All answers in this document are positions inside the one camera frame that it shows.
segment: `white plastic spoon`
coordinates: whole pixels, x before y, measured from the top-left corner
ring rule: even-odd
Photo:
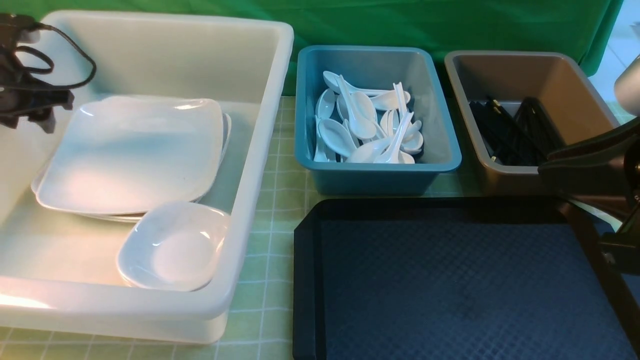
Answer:
[[[351,130],[351,132],[359,139],[368,140],[375,137],[376,126],[373,124],[373,122],[363,117],[355,108],[355,105],[351,100],[351,94],[349,94],[349,92],[347,91],[347,83],[345,82],[342,75],[340,75],[338,83],[340,85],[340,88],[344,90],[342,96],[349,113],[349,130]]]
[[[349,120],[344,119],[342,125],[344,125],[347,131],[349,131],[349,134],[351,135],[351,139],[353,140],[353,145],[355,145],[356,147],[359,147],[360,142],[358,142],[358,138],[351,132],[351,130],[349,130]]]
[[[345,92],[351,93],[351,92],[361,91],[367,94],[368,96],[377,96],[377,95],[382,95],[385,92],[389,91],[389,90],[361,89],[349,83],[346,83],[346,88],[342,89],[340,87],[340,81],[338,80],[342,75],[334,74],[330,71],[323,71],[322,76],[324,78],[324,82],[326,83],[326,86],[329,86],[329,89],[342,95],[344,95]]]
[[[422,144],[424,144],[424,137],[422,137],[422,134],[415,133],[409,138],[407,138],[405,134],[404,140],[400,145],[400,150],[406,152],[407,154],[416,155],[420,151],[422,151]]]
[[[406,114],[406,101],[404,99],[404,90],[402,89],[402,83],[394,84],[394,90],[396,91],[397,101],[400,107],[398,108],[400,117],[404,117]]]
[[[329,149],[345,158],[349,158],[356,150],[349,131],[341,123],[333,119],[322,119],[319,127],[320,136]]]
[[[409,127],[409,123],[411,123],[412,118],[413,113],[404,114],[402,121],[400,121],[398,132],[393,137],[393,141],[391,141],[387,150],[373,161],[374,163],[397,164],[399,162],[398,156],[400,153],[400,144],[402,143],[402,139],[404,138],[404,134],[406,133],[406,129]]]
[[[316,103],[316,116],[320,119],[327,119],[331,117],[334,108],[335,93],[331,89],[326,89]]]
[[[371,102],[371,99],[361,91],[356,91],[351,94],[351,99],[353,100],[353,104],[355,104],[356,109],[360,112],[360,114],[367,120],[371,121],[374,126],[376,126],[376,136],[379,139],[384,138],[386,134],[385,131],[382,130],[380,125],[378,125],[378,112],[376,111],[376,108],[373,107],[373,102]]]
[[[415,159],[413,158],[413,156],[403,151],[400,152],[400,157],[398,157],[398,161],[400,161],[400,164],[415,164]]]
[[[318,116],[315,117],[316,122],[316,153],[314,154],[314,161],[319,163],[327,163],[329,162],[329,157],[326,153],[326,147],[324,145],[324,141],[320,136],[320,118]]]
[[[338,95],[338,98],[335,100],[335,106],[338,108],[338,116],[342,121],[345,121],[349,118],[349,110],[347,110],[347,103],[344,102],[344,96]]]
[[[400,120],[398,119],[398,112],[396,110],[389,110],[383,115],[383,118],[380,120],[380,126],[382,130],[385,131],[387,136],[393,136],[398,126],[400,125]],[[404,134],[403,142],[407,141],[407,139],[411,138],[422,128],[422,121],[418,120],[413,124],[409,125],[409,128],[406,130]]]
[[[382,152],[389,147],[392,137],[373,140],[357,148],[347,159],[348,163],[372,163]]]
[[[409,102],[409,100],[411,100],[411,95],[408,92],[404,92],[404,100],[406,102]],[[398,104],[396,92],[394,90],[389,90],[382,95],[372,97],[371,102],[373,102],[373,106],[377,110],[381,111],[396,110],[400,107],[400,105]]]

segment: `black tray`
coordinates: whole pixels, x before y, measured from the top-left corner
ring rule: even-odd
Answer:
[[[323,201],[294,234],[294,358],[636,359],[606,230],[552,198]]]

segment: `white dish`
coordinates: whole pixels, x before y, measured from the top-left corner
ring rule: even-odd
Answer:
[[[222,164],[222,161],[225,158],[225,154],[227,152],[227,145],[228,145],[228,140],[231,137],[231,128],[232,128],[232,122],[231,122],[231,116],[229,116],[229,114],[225,113],[223,114],[223,134],[224,134],[224,138],[223,138],[223,145],[222,145],[222,155],[220,156],[220,163]],[[38,171],[38,175],[33,179],[33,181],[31,182],[31,191],[35,194],[38,191],[38,187],[40,186],[40,182],[42,181],[42,178],[45,174],[45,171],[47,170],[47,167],[49,166],[49,162],[47,161],[47,163],[42,167],[42,169],[40,169],[40,171]],[[198,197],[197,199],[192,200],[192,202],[198,202],[200,201],[200,199],[202,199],[202,197]],[[99,220],[108,220],[108,221],[114,221],[114,222],[126,222],[126,223],[136,223],[139,222],[140,219],[142,219],[142,216],[144,215],[143,213],[140,214],[124,214],[124,215],[100,215],[100,214],[81,214],[82,216],[88,217],[88,218],[95,218],[95,219],[99,219]]]
[[[114,96],[80,107],[36,191],[50,209],[90,215],[145,213],[211,188],[223,147],[223,113],[210,99]]]
[[[118,271],[140,288],[193,291],[213,277],[231,216],[192,202],[149,211],[118,254]]]

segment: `blue plastic bin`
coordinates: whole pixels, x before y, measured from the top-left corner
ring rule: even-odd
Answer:
[[[320,163],[316,149],[316,101],[327,89],[323,71],[342,74],[359,88],[393,89],[402,81],[408,108],[422,121],[424,152],[416,164]],[[337,110],[333,119],[340,120]],[[298,55],[295,155],[325,195],[422,195],[435,177],[456,170],[462,155],[430,55],[407,47],[317,45]]]

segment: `gray plastic bin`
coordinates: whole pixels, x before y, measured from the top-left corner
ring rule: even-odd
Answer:
[[[412,99],[414,120],[422,121],[424,152],[416,164],[320,163],[314,112],[327,88],[323,71],[342,74],[360,88],[393,89],[402,81]],[[334,113],[332,118],[339,120]],[[442,87],[430,55],[420,49],[317,45],[298,55],[295,155],[325,195],[422,195],[442,172],[456,170],[462,156]]]
[[[618,121],[578,65],[558,53],[455,51],[445,66],[475,149],[483,192],[487,195],[548,193],[537,167],[494,163],[484,146],[470,101],[490,95],[512,115],[525,97],[537,97],[567,145],[617,127]]]

